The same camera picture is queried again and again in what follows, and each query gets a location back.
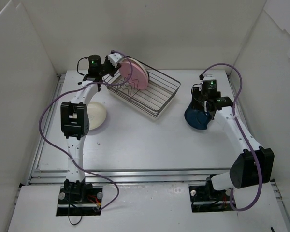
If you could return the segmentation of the blue shell-shaped plate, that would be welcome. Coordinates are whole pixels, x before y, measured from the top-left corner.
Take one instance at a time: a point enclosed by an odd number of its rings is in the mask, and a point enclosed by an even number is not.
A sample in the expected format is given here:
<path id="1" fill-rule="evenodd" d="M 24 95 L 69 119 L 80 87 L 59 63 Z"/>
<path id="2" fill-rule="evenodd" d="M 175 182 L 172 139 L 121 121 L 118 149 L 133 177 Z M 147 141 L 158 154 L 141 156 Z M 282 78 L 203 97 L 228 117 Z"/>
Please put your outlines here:
<path id="1" fill-rule="evenodd" d="M 184 118 L 191 127 L 197 130 L 206 130 L 211 121 L 209 113 L 194 108 L 192 103 L 185 110 Z"/>

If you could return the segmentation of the pink plate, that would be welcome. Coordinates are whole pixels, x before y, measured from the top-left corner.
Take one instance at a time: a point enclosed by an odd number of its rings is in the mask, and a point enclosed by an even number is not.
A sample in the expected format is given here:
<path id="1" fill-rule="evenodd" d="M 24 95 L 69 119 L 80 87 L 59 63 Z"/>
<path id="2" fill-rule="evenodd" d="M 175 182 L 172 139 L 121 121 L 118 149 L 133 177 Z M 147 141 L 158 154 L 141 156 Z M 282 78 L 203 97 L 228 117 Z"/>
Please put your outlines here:
<path id="1" fill-rule="evenodd" d="M 138 90 L 144 90 L 148 86 L 149 76 L 145 67 L 133 58 L 125 58 L 122 61 L 119 73 L 132 87 Z"/>

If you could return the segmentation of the cream plate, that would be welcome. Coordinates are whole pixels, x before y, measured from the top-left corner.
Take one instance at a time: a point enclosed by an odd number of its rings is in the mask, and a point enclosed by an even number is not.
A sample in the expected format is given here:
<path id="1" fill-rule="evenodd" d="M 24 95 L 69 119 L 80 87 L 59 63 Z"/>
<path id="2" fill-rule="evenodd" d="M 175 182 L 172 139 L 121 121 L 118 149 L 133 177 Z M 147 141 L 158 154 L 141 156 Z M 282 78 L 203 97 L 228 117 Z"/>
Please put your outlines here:
<path id="1" fill-rule="evenodd" d="M 91 101 L 87 106 L 89 118 L 89 130 L 95 130 L 101 126 L 107 117 L 106 108 L 99 102 Z"/>
<path id="2" fill-rule="evenodd" d="M 129 83 L 137 89 L 146 89 L 149 83 L 149 74 L 145 66 L 134 58 L 129 58 L 133 65 L 132 77 Z"/>

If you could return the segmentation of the black wire dish rack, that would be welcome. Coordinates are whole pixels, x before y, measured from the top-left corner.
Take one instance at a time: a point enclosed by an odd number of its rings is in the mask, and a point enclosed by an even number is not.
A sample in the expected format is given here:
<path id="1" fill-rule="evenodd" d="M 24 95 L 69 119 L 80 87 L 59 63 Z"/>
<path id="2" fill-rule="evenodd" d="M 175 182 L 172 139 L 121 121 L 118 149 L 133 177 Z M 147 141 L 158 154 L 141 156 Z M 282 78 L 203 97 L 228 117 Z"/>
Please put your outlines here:
<path id="1" fill-rule="evenodd" d="M 181 83 L 143 62 L 141 63 L 145 66 L 149 74 L 149 83 L 144 90 L 138 90 L 132 87 L 120 75 L 119 71 L 114 76 L 107 75 L 103 79 L 111 84 L 107 89 L 112 95 L 147 117 L 156 120 L 170 105 Z"/>

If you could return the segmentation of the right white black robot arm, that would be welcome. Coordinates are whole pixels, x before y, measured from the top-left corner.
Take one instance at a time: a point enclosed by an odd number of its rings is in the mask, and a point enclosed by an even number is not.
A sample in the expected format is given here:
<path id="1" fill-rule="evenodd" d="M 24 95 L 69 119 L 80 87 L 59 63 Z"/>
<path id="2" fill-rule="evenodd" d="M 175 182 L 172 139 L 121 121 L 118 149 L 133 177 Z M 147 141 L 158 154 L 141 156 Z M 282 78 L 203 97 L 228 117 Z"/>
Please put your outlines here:
<path id="1" fill-rule="evenodd" d="M 235 114 L 233 101 L 217 90 L 215 79 L 203 80 L 191 88 L 192 126 L 199 130 L 207 129 L 210 121 L 218 123 L 228 136 L 236 154 L 236 160 L 226 173 L 211 177 L 211 183 L 205 185 L 207 198 L 217 198 L 222 190 L 241 189 L 271 179 L 274 153 L 263 148 L 250 134 L 241 119 Z"/>

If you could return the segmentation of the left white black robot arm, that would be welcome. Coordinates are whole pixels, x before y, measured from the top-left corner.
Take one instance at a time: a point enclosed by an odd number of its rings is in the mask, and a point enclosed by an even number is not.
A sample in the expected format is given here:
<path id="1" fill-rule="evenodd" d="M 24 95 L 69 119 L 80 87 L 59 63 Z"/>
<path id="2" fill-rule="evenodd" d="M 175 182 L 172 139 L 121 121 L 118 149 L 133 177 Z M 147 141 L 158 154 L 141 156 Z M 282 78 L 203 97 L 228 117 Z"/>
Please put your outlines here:
<path id="1" fill-rule="evenodd" d="M 89 117 L 87 105 L 92 97 L 101 89 L 103 77 L 114 76 L 120 68 L 124 57 L 119 53 L 111 53 L 101 62 L 99 55 L 84 57 L 88 60 L 87 74 L 82 74 L 83 79 L 78 83 L 81 90 L 68 102 L 60 106 L 61 131 L 66 138 L 69 161 L 68 172 L 64 188 L 70 189 L 70 198 L 76 203 L 83 202 L 87 197 L 87 190 L 81 187 L 85 182 L 83 171 L 83 148 L 85 137 L 89 132 Z"/>

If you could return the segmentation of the aluminium left rail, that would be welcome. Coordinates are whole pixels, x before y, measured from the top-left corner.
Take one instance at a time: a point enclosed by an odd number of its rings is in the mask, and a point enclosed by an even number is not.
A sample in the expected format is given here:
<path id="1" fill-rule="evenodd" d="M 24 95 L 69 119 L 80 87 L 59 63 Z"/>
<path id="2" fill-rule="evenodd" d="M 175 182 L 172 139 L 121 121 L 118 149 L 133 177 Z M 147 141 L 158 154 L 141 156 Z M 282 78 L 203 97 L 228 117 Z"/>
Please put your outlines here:
<path id="1" fill-rule="evenodd" d="M 65 79 L 65 75 L 66 74 L 62 74 L 62 75 L 57 75 L 58 81 L 56 83 L 56 88 L 53 91 L 52 97 L 50 98 L 50 100 L 47 102 L 48 106 L 57 96 L 60 95 L 62 87 L 63 87 L 63 83 L 64 83 L 64 79 Z M 47 113 L 45 114 L 43 120 L 42 120 L 42 132 L 43 134 L 46 136 L 48 128 L 50 126 L 51 120 L 53 118 L 53 108 L 50 107 L 47 111 Z M 24 179 L 24 185 L 30 185 L 30 180 L 31 180 L 31 175 L 32 175 L 32 171 L 34 169 L 36 169 L 37 167 L 37 163 L 39 163 L 39 159 L 40 159 L 40 155 L 42 152 L 42 148 L 44 145 L 44 140 L 41 138 L 40 134 L 38 134 L 38 140 L 37 140 L 37 144 L 36 147 L 32 153 L 32 156 L 30 158 L 30 162 L 28 165 L 28 169 L 27 169 L 27 173 Z"/>

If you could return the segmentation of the aluminium rail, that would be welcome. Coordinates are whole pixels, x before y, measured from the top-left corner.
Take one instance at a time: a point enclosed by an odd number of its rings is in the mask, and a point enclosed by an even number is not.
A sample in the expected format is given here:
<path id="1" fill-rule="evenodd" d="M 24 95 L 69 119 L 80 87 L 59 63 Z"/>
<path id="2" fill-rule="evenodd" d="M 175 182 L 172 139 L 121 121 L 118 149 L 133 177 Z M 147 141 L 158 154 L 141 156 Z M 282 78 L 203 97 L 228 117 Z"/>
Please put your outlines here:
<path id="1" fill-rule="evenodd" d="M 238 80 L 238 76 L 235 75 L 235 77 L 232 77 L 231 73 L 230 73 L 230 74 L 227 74 L 227 78 L 228 78 L 230 87 L 232 89 L 233 95 L 236 96 L 237 92 L 239 91 L 239 87 L 236 87 L 234 85 L 234 80 Z M 237 99 L 237 101 L 236 101 L 236 107 L 235 108 L 236 108 L 236 112 L 239 115 L 239 117 L 241 118 L 243 124 L 245 125 L 246 128 L 248 128 L 248 125 L 247 125 L 245 116 L 243 114 L 239 99 Z M 270 180 L 270 183 L 271 183 L 274 195 L 276 197 L 276 200 L 278 202 L 278 205 L 282 206 L 283 205 L 282 196 L 281 196 L 280 190 L 279 190 L 279 188 L 277 186 L 276 180 L 274 178 L 272 178 Z"/>
<path id="2" fill-rule="evenodd" d="M 65 79 L 65 75 L 66 74 L 62 74 L 62 75 L 57 75 L 58 81 L 56 83 L 56 88 L 53 91 L 52 97 L 50 98 L 50 100 L 47 102 L 48 106 L 57 96 L 60 95 L 62 87 L 63 87 L 63 83 L 64 83 L 64 79 Z M 42 120 L 42 132 L 43 134 L 46 136 L 48 128 L 50 126 L 51 120 L 53 118 L 53 108 L 50 107 L 47 111 L 47 113 L 45 114 L 43 120 Z M 32 175 L 32 171 L 34 169 L 36 169 L 37 167 L 37 163 L 39 163 L 39 159 L 40 159 L 40 155 L 42 152 L 42 148 L 44 145 L 44 140 L 41 138 L 40 134 L 38 134 L 38 140 L 37 140 L 37 144 L 36 147 L 32 153 L 32 156 L 30 158 L 30 162 L 28 165 L 28 169 L 27 169 L 27 173 L 24 179 L 24 185 L 30 185 L 30 180 L 31 180 L 31 175 Z"/>
<path id="3" fill-rule="evenodd" d="M 170 169 L 170 170 L 121 170 L 86 173 L 86 181 L 90 183 L 107 183 L 105 176 L 119 184 L 149 183 L 149 182 L 204 182 L 212 174 L 223 174 L 228 168 L 222 169 Z M 29 178 L 30 184 L 60 184 L 66 179 L 66 170 L 42 171 L 34 170 Z"/>

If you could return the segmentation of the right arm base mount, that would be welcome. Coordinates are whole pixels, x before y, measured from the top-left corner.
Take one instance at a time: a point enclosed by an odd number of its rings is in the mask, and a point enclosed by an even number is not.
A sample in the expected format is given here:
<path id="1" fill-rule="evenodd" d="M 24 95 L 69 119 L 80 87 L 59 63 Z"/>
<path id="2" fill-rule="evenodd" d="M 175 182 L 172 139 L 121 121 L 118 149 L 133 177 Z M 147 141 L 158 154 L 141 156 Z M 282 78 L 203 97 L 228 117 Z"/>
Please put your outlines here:
<path id="1" fill-rule="evenodd" d="M 232 211 L 226 190 L 214 190 L 209 184 L 190 185 L 188 188 L 193 213 Z"/>

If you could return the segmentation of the aluminium right rail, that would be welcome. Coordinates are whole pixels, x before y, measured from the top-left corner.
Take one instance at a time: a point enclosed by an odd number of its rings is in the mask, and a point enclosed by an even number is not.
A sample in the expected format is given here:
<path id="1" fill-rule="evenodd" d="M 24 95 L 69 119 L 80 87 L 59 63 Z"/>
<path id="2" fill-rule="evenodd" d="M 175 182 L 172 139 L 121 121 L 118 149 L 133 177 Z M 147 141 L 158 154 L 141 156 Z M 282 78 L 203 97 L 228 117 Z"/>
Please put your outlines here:
<path id="1" fill-rule="evenodd" d="M 227 74 L 227 78 L 228 78 L 230 87 L 232 89 L 233 95 L 236 96 L 237 92 L 239 91 L 239 87 L 236 87 L 234 85 L 234 80 L 238 80 L 238 76 L 235 75 L 235 77 L 232 77 L 231 73 L 230 73 L 230 74 Z M 243 124 L 245 125 L 246 128 L 248 128 L 248 125 L 247 125 L 245 116 L 243 114 L 239 99 L 237 99 L 237 101 L 236 101 L 236 107 L 235 108 L 236 108 L 236 112 L 239 115 L 239 117 L 241 118 Z M 279 188 L 277 186 L 276 180 L 274 178 L 272 178 L 270 180 L 270 183 L 271 183 L 274 195 L 276 197 L 276 200 L 278 202 L 278 205 L 282 206 L 283 205 L 282 196 L 281 196 L 280 190 L 279 190 Z"/>

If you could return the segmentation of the aluminium front rail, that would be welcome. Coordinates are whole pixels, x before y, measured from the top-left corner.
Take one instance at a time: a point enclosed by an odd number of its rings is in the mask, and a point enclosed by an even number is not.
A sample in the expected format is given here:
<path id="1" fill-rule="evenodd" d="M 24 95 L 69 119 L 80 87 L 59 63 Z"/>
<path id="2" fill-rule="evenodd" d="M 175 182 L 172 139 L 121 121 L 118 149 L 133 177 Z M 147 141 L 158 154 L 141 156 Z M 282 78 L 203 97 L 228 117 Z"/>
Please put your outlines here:
<path id="1" fill-rule="evenodd" d="M 105 176 L 119 184 L 149 183 L 149 182 L 204 182 L 212 174 L 223 174 L 228 168 L 222 169 L 170 169 L 170 170 L 121 170 L 86 173 L 86 181 L 90 183 L 107 183 Z M 66 179 L 66 170 L 42 171 L 34 170 L 29 178 L 30 184 L 60 184 Z"/>

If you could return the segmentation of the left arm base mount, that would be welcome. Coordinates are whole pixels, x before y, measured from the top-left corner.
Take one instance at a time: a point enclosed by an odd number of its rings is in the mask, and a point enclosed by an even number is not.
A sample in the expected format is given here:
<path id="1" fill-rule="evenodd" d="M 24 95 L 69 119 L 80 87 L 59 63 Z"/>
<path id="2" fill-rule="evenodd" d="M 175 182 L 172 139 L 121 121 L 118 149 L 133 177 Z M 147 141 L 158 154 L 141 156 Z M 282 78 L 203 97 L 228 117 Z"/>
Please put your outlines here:
<path id="1" fill-rule="evenodd" d="M 103 198 L 103 188 L 88 187 L 83 195 L 60 189 L 57 204 L 57 217 L 63 216 L 99 216 Z"/>

